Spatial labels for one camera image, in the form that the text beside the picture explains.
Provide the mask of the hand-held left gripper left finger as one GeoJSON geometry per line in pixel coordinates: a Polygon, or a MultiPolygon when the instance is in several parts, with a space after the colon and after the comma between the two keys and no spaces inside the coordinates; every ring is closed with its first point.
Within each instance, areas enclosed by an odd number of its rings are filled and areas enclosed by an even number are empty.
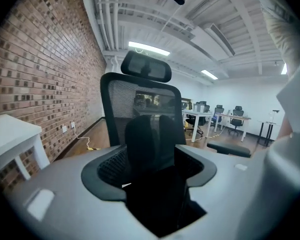
{"type": "Polygon", "coordinates": [[[125,187],[128,202],[146,195],[158,174],[156,138],[148,115],[131,120],[125,128],[125,144],[131,184],[125,187]]]}

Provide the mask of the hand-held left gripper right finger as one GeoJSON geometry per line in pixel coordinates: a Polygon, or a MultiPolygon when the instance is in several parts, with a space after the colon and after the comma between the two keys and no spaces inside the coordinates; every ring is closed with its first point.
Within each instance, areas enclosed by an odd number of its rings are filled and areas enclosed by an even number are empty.
{"type": "Polygon", "coordinates": [[[166,115],[159,118],[159,169],[174,165],[175,145],[185,145],[183,122],[166,115]]]}

